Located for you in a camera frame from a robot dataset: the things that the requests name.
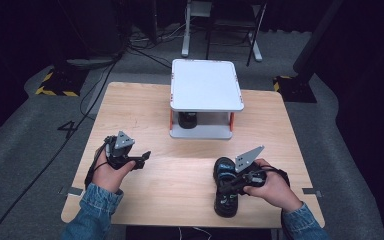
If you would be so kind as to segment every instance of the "denim sleeve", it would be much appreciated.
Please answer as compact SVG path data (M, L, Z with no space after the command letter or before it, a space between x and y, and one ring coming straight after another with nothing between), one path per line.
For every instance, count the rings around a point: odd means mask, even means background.
M294 240L330 239L305 203L296 211L290 213L282 212L282 218L284 222L283 230L289 233Z
M80 211L67 224L61 239L104 239L111 226L111 216L123 198L123 191L109 192L89 184Z

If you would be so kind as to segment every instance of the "person's right hand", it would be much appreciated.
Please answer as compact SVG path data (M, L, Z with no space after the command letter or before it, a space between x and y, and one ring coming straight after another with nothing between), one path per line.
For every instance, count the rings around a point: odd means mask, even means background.
M105 156L105 150L104 150L101 152L101 155L99 155L96 166L99 166L102 163L105 163L106 161L107 161L107 158ZM135 164L136 164L135 161L130 161L118 170L113 169L109 164L104 164L98 169L96 169L93 175L92 182L95 185L106 189L107 191L116 193L120 188L120 184L123 181L124 177L130 171L132 171Z
M263 167L270 166L264 159L256 159L255 162ZM302 207L302 202L286 184L279 174L267 171L266 183L262 187L245 186L244 191L251 196L260 197L273 206L280 207L286 212L292 212Z

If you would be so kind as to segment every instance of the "chair leg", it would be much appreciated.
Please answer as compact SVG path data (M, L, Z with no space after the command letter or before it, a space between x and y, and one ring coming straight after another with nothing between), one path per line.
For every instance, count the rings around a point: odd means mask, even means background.
M248 61L246 62L247 67L249 66L249 62L251 61L251 55L254 52L255 41L257 41L257 33L258 33L258 29L254 31L254 34L252 34L251 49L249 50Z
M251 32L251 30L248 30L248 32L246 33L245 37L242 39L242 43L244 43L249 37L249 32Z

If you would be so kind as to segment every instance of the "black mat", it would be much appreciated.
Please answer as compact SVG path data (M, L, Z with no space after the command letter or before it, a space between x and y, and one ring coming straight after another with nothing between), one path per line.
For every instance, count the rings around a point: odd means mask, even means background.
M207 240L209 235L192 227L127 226L126 240ZM199 228L211 234L211 240L270 240L270 229Z

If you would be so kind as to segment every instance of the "gray carpet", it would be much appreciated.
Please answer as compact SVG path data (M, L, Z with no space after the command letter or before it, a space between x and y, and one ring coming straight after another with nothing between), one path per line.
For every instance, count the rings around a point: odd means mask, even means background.
M274 76L296 75L292 65L309 37L309 33L296 32L260 34L258 45L263 61L251 61L250 67L245 66L246 48L215 46L210 58L232 61L242 89L272 91ZM163 57L170 64L173 59L181 58L181 47L182 39L177 38L143 52ZM204 57L204 35L196 32L192 35L189 58ZM57 128L70 120L79 123L83 116L80 108L85 112L90 107L97 96L93 86L100 79L103 81L104 69L93 70L81 97L35 95L49 69L43 69L26 82L29 99L0 128L0 218L63 144L66 132ZM171 69L145 56L126 53L108 82L169 84L170 73ZM310 85L317 104L285 105L313 185L322 194L319 202L326 220L325 229L332 239L384 239L375 199L335 125L336 97L317 76ZM93 113L99 103L92 109ZM91 119L82 122L49 168L5 218L0 226L0 239L58 239L65 226L60 218L65 196L59 192L71 185L92 126ZM122 236L123 227L114 226L109 239L122 239Z

